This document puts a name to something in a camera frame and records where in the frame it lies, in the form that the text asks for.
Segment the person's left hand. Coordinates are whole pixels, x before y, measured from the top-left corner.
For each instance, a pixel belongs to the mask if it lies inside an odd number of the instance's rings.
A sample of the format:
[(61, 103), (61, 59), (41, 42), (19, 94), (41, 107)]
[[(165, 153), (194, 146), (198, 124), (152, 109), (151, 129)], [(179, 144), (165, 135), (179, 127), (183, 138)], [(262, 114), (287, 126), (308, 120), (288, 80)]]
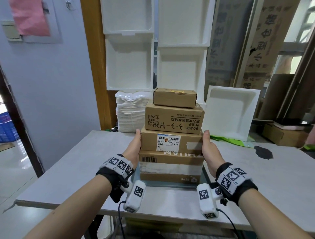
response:
[(129, 143), (128, 147), (122, 153), (123, 157), (131, 161), (133, 169), (135, 170), (139, 163), (139, 153), (136, 153), (134, 150), (134, 138)]

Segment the person's right hand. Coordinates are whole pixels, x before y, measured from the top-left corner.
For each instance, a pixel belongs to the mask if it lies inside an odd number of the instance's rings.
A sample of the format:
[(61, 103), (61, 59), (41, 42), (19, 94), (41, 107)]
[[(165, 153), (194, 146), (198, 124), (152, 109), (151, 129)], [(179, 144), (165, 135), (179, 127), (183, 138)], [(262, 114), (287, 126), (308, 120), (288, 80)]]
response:
[(203, 153), (203, 157), (207, 163), (210, 174), (212, 175), (212, 177), (216, 178), (216, 172), (218, 168), (224, 163), (226, 163), (220, 151), (218, 150), (216, 144), (211, 142), (211, 152)]

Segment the cardboard box with white label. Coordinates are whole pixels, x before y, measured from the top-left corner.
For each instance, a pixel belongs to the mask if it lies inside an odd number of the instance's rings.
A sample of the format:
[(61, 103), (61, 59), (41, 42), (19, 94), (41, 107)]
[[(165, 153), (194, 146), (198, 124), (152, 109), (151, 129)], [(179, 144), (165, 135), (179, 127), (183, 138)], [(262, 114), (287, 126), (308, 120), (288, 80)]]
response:
[(141, 149), (174, 153), (202, 153), (203, 133), (189, 134), (141, 129)]

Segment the person's left forearm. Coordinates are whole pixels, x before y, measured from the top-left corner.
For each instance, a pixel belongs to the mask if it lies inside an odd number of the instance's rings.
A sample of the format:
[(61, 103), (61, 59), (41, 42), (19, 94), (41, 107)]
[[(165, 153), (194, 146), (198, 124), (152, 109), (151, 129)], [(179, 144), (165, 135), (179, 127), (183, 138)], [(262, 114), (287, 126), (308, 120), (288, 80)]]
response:
[(95, 176), (39, 222), (24, 239), (81, 239), (111, 190), (107, 178)]

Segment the green plastic bag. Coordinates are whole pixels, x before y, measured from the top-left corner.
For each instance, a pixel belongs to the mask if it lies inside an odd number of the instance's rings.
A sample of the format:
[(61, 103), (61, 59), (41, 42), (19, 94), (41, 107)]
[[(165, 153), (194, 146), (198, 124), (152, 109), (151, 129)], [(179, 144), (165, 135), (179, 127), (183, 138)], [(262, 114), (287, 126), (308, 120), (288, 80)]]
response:
[(254, 148), (253, 142), (256, 142), (252, 137), (248, 136), (246, 141), (240, 141), (235, 139), (229, 139), (226, 137), (210, 135), (210, 138), (215, 141), (225, 141), (233, 145), (242, 146), (246, 148)]

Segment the stack of white foam sheets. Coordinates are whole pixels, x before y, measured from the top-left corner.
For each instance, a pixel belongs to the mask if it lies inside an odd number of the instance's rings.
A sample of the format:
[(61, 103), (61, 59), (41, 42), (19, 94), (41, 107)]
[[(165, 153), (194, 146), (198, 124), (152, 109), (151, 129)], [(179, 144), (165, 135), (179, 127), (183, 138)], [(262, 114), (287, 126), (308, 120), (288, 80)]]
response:
[(153, 101), (152, 91), (139, 91), (125, 93), (118, 91), (116, 98), (116, 116), (118, 131), (122, 133), (135, 133), (145, 124), (145, 107)]

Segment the white foam tray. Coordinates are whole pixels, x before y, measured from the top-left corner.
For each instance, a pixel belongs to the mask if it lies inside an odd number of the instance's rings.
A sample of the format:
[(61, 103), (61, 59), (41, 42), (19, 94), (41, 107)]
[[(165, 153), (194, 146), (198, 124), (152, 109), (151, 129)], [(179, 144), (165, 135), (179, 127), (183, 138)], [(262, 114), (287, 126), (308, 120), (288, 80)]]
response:
[(209, 47), (216, 0), (158, 0), (159, 47)]
[(153, 90), (154, 34), (105, 35), (106, 89)]
[(202, 131), (211, 136), (247, 141), (260, 90), (209, 86)]
[(158, 47), (157, 87), (194, 90), (204, 104), (207, 47)]
[(154, 33), (154, 0), (100, 0), (103, 33)]

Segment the cardboard box with black print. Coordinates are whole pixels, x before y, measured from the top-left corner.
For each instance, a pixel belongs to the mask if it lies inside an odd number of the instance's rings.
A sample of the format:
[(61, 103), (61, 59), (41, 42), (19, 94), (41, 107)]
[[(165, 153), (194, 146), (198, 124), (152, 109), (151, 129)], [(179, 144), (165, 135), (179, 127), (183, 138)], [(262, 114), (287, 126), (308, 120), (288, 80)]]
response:
[(199, 134), (204, 119), (204, 110), (199, 104), (194, 108), (178, 108), (154, 105), (148, 102), (145, 108), (146, 130)]

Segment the cardboard box with clear tape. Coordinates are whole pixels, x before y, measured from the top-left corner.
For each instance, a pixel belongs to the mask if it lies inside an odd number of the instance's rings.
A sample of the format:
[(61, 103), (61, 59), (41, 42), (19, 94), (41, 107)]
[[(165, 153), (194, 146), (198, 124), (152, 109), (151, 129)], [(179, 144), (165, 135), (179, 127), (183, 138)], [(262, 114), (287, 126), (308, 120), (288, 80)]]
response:
[(204, 157), (202, 154), (140, 150), (140, 179), (195, 185), (200, 182)]

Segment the small plain cardboard box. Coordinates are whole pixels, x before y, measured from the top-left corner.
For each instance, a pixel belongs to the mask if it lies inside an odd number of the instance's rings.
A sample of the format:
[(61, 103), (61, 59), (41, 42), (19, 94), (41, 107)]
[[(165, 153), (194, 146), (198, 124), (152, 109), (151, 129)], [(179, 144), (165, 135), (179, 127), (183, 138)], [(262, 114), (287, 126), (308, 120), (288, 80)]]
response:
[(156, 88), (153, 92), (153, 104), (158, 106), (169, 106), (179, 108), (195, 107), (197, 93), (194, 90), (174, 90)]

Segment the grey weighing scale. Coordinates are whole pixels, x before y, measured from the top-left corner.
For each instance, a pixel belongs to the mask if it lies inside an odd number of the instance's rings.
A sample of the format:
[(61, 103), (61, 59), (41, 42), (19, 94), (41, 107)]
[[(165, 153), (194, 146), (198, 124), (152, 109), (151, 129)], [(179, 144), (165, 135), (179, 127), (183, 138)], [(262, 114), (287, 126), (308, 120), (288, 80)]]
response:
[(211, 183), (211, 180), (207, 174), (205, 167), (203, 166), (202, 174), (200, 178), (200, 183), (194, 184), (184, 184), (184, 183), (174, 183), (174, 182), (164, 182), (164, 181), (143, 181), (148, 187), (163, 187), (163, 188), (180, 188), (180, 189), (196, 189), (199, 184)]

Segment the open brown cardboard box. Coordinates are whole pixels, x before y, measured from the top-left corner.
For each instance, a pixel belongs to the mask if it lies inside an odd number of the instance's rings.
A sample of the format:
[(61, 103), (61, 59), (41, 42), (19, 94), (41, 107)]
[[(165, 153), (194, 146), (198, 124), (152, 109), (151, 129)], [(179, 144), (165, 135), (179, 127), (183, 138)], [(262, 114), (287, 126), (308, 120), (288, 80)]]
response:
[(300, 148), (304, 146), (308, 133), (303, 130), (283, 130), (272, 124), (264, 126), (262, 136), (278, 146)]

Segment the plain brown cardboard board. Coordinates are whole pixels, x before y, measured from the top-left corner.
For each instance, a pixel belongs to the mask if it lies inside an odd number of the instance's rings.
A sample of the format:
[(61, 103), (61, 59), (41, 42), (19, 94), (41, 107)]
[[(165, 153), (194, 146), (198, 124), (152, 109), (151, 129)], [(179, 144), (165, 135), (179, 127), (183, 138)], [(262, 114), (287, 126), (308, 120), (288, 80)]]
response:
[(275, 120), (293, 81), (294, 74), (273, 74), (266, 90), (259, 120)]

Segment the grey printed cardboard sheet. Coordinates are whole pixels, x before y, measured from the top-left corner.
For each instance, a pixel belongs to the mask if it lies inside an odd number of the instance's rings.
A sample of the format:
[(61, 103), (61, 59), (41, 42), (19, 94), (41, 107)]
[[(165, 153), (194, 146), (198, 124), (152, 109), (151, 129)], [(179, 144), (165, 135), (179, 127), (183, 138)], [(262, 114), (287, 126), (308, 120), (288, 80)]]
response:
[(254, 0), (216, 0), (208, 48), (204, 100), (209, 86), (232, 87)]

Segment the dark door frame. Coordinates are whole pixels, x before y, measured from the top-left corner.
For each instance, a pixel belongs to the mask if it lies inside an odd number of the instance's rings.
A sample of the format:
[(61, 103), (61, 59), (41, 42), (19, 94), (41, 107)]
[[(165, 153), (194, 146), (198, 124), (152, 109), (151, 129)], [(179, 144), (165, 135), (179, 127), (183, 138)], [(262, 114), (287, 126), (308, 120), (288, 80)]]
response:
[(40, 178), (45, 173), (45, 170), (41, 164), (40, 159), (38, 158), (35, 152), (35, 149), (33, 147), (33, 144), (27, 132), (25, 122), (22, 119), (22, 115), (19, 111), (17, 102), (14, 98), (11, 86), (7, 82), (7, 79), (4, 75), (4, 72), (1, 66), (0, 66), (0, 95), (4, 101), (4, 104), (17, 130), (20, 140), (22, 141), (22, 144), (26, 150), (26, 153), (29, 157), (31, 165), (35, 171), (35, 174), (37, 178)]

